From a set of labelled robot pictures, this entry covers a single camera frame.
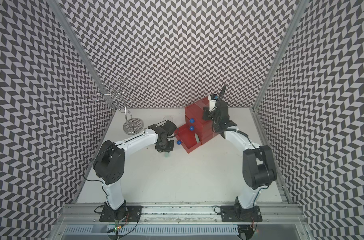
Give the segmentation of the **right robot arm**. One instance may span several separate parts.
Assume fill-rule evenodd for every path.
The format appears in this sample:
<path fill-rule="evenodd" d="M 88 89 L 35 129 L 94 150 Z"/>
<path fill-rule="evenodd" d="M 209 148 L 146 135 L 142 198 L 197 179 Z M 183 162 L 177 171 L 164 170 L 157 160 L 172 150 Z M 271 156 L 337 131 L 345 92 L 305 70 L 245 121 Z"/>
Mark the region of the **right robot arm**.
<path fill-rule="evenodd" d="M 212 130 L 232 143 L 242 153 L 242 176 L 246 186 L 235 200 L 238 212 L 256 206 L 262 191 L 278 178 L 273 151 L 269 146 L 254 143 L 248 134 L 230 120 L 228 105 L 219 99 L 204 107 L 204 120 L 212 121 Z"/>

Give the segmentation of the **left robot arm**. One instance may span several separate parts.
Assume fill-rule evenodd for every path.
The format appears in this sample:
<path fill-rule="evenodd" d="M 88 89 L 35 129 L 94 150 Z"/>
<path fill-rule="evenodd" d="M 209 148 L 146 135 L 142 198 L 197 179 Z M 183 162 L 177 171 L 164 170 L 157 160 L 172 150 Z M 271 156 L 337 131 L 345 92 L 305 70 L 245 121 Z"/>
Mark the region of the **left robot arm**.
<path fill-rule="evenodd" d="M 101 179 L 102 189 L 106 193 L 105 205 L 113 211 L 125 205 L 121 189 L 121 181 L 125 170 L 125 160 L 134 153 L 155 146 L 159 153 L 173 151 L 174 140 L 177 134 L 177 126 L 169 121 L 153 124 L 145 128 L 141 133 L 123 141 L 105 141 L 92 167 L 98 178 Z"/>

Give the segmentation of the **red top drawer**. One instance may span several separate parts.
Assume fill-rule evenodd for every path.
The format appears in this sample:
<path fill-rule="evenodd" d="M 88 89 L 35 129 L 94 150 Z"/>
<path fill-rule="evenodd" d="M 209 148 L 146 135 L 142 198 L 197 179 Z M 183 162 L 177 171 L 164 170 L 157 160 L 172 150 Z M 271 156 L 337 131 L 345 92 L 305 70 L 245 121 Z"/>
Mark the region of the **red top drawer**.
<path fill-rule="evenodd" d="M 204 108 L 209 107 L 209 99 L 205 97 L 185 107 L 185 116 L 203 118 Z"/>

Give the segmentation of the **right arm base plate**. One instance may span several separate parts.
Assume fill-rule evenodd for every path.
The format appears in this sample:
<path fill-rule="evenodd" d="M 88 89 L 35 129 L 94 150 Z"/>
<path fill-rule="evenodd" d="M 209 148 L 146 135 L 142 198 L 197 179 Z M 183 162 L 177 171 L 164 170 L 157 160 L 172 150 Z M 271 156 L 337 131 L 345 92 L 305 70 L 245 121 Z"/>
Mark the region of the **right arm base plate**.
<path fill-rule="evenodd" d="M 262 213 L 259 206 L 242 209 L 237 206 L 220 206 L 222 222 L 262 222 Z"/>

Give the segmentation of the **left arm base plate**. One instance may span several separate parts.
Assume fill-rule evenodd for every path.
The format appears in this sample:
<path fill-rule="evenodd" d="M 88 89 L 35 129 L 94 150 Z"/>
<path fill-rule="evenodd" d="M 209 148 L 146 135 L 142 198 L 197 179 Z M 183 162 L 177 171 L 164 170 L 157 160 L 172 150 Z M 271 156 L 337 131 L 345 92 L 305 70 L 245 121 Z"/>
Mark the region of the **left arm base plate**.
<path fill-rule="evenodd" d="M 100 214 L 100 222 L 138 222 L 141 217 L 143 206 L 121 206 L 117 210 L 105 205 Z"/>

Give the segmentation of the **red bottom drawer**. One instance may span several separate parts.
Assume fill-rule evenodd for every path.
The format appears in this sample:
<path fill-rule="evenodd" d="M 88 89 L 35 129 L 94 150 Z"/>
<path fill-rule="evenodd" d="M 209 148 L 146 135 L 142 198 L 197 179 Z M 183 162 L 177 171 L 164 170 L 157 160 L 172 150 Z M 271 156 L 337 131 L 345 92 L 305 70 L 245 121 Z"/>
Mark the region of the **red bottom drawer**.
<path fill-rule="evenodd" d="M 177 144 L 181 145 L 188 154 L 196 150 L 202 145 L 202 141 L 197 143 L 195 139 L 196 132 L 191 129 L 188 130 L 187 124 L 182 125 L 174 131 L 175 137 L 177 139 Z"/>

